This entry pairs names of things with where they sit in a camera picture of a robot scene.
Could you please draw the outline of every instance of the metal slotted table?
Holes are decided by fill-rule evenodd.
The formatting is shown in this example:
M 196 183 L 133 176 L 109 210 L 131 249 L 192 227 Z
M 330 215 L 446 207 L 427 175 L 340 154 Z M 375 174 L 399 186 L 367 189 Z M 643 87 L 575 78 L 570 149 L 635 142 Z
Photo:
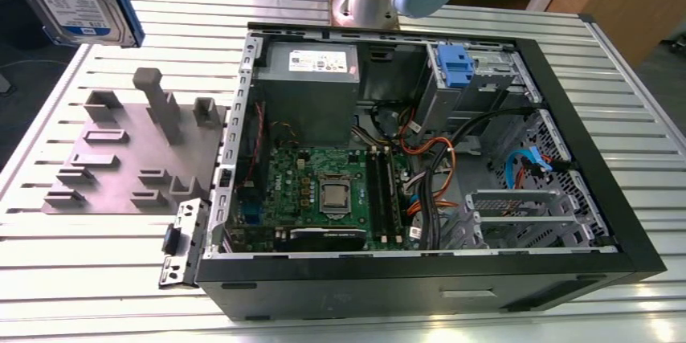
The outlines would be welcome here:
M 538 40 L 669 271 L 546 312 L 232 323 L 200 290 L 160 291 L 172 216 L 47 215 L 91 90 L 144 102 L 131 82 L 157 67 L 179 104 L 229 105 L 249 21 L 324 25 L 326 0 L 133 0 L 140 49 L 81 46 L 0 174 L 0 340 L 683 341 L 686 141 L 607 38 L 575 15 L 446 7 L 403 30 Z

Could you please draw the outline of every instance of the metal bracket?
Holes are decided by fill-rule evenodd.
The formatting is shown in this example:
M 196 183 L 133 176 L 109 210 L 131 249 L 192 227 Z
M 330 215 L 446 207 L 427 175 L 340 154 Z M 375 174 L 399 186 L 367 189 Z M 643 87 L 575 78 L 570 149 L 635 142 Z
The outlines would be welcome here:
M 164 235 L 164 264 L 160 274 L 160 289 L 185 287 L 197 288 L 195 272 L 197 271 L 204 228 L 209 217 L 209 204 L 196 198 L 180 203 L 176 220 Z

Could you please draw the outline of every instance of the wire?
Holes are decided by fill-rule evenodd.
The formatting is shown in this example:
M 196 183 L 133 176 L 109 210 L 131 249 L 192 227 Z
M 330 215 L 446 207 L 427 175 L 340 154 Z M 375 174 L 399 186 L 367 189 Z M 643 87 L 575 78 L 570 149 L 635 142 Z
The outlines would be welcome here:
M 27 59 L 27 60 L 17 60 L 16 62 L 4 64 L 3 66 L 0 66 L 0 68 L 12 67 L 12 66 L 15 66 L 17 64 L 23 64 L 23 63 L 55 63 L 55 64 L 61 64 L 63 66 L 68 66 L 67 62 L 60 62 L 59 60 Z
M 383 148 L 388 144 L 387 141 L 374 138 L 368 131 L 364 130 L 364 128 L 359 125 L 352 125 L 351 131 L 362 138 L 364 142 L 370 144 L 370 146 L 378 146 L 379 148 Z
M 507 108 L 503 110 L 495 110 L 492 112 L 484 112 L 483 114 L 475 116 L 471 118 L 455 131 L 455 134 L 450 138 L 450 143 L 454 144 L 450 146 L 452 148 L 455 145 L 458 145 L 464 137 L 470 134 L 471 130 L 474 130 L 475 127 L 482 122 L 486 122 L 495 118 L 496 116 L 502 115 L 528 115 L 532 114 L 536 111 L 535 108 L 526 107 L 526 108 Z M 422 237 L 426 232 L 431 232 L 432 239 L 430 239 L 423 245 L 426 245 L 431 249 L 438 249 L 440 245 L 440 218 L 438 216 L 438 208 L 435 201 L 432 199 L 432 190 L 431 190 L 431 180 L 432 180 L 432 174 L 434 170 L 438 168 L 440 164 L 440 160 L 443 159 L 446 152 L 448 151 L 448 147 L 443 147 L 438 154 L 434 156 L 431 165 L 426 169 L 426 174 L 422 179 L 422 183 L 419 185 L 419 201 L 422 206 Z
M 456 208 L 459 206 L 456 202 L 450 201 L 436 201 L 435 203 L 438 207 Z M 407 215 L 412 216 L 414 214 L 416 214 L 416 212 L 419 212 L 419 210 L 422 210 L 419 202 L 415 202 L 407 209 Z
M 236 187 L 236 189 L 244 187 L 245 182 L 248 182 L 249 178 L 253 176 L 255 164 L 257 163 L 259 148 L 262 147 L 262 132 L 263 132 L 263 128 L 264 128 L 264 110 L 260 108 L 257 102 L 255 102 L 255 110 L 257 110 L 257 115 L 259 115 L 259 128 L 257 128 L 257 139 L 255 140 L 253 159 L 249 161 L 248 174 L 245 174 L 245 178 L 243 179 L 243 182 Z
M 383 147 L 382 144 L 379 144 L 372 138 L 367 137 L 364 134 L 358 132 L 355 130 L 355 126 L 352 126 L 352 128 L 351 128 L 351 132 L 360 138 L 362 142 L 364 142 L 367 145 Z

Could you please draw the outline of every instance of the black cable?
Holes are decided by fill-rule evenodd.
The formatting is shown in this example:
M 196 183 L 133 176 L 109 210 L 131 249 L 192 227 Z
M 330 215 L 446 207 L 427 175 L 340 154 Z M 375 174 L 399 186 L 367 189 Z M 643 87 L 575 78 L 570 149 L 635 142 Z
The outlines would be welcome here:
M 422 179 L 419 181 L 419 187 L 416 192 L 419 193 L 419 205 L 422 206 L 422 209 L 426 208 L 427 200 L 424 198 L 424 195 L 422 192 L 426 188 L 426 180 Z M 426 251 L 427 249 L 432 249 L 432 222 L 428 217 L 428 211 L 422 210 L 422 235 L 419 237 L 419 249 Z
M 406 105 L 407 105 L 407 103 L 404 103 L 404 102 L 386 102 L 386 103 L 376 102 L 374 104 L 372 108 L 370 109 L 368 117 L 370 117 L 370 120 L 372 121 L 374 128 L 379 132 L 379 135 L 382 136 L 382 138 L 388 142 L 392 142 L 392 140 L 396 140 L 400 138 L 400 130 L 398 130 L 398 133 L 395 133 L 392 136 L 384 131 L 384 128 L 382 127 L 382 124 L 379 122 L 379 108 L 390 107 L 390 106 L 406 106 Z

